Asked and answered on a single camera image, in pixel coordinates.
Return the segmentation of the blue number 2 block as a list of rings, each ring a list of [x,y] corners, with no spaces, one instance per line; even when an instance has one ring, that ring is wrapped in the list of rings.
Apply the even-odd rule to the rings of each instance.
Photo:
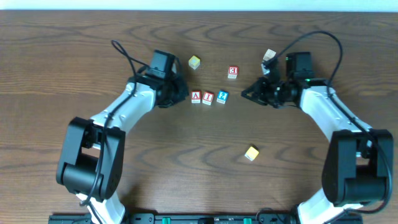
[[[217,103],[225,104],[228,99],[229,93],[227,91],[220,90],[216,98]]]

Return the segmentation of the red letter A block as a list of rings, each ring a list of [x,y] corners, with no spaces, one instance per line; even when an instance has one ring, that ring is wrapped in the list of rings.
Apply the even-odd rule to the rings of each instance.
[[[191,102],[193,104],[201,103],[201,91],[191,92]]]

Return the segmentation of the red letter I block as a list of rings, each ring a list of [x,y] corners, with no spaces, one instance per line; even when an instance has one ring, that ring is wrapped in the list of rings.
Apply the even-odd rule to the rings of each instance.
[[[214,98],[214,94],[213,93],[210,93],[210,92],[207,92],[207,91],[205,91],[204,93],[203,93],[203,98],[202,98],[202,103],[203,104],[205,104],[205,105],[211,105],[212,104],[212,101],[213,101],[213,98]]]

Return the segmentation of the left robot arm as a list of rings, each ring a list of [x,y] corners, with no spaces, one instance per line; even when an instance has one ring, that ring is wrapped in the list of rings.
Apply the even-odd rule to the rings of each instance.
[[[90,212],[90,223],[128,223],[116,189],[123,171],[126,136],[155,107],[169,108],[188,95],[179,59],[155,50],[152,61],[129,78],[124,91],[89,119],[68,126],[56,171],[58,184]]]

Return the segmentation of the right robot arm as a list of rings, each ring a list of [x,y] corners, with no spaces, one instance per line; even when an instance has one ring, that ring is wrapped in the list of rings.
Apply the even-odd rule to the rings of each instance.
[[[330,81],[315,78],[310,52],[287,55],[281,80],[276,52],[264,54],[263,76],[242,97],[277,109],[294,106],[309,115],[329,142],[322,187],[288,214],[268,213],[272,223],[361,223],[364,207],[386,206],[392,191],[393,137],[358,119]]]

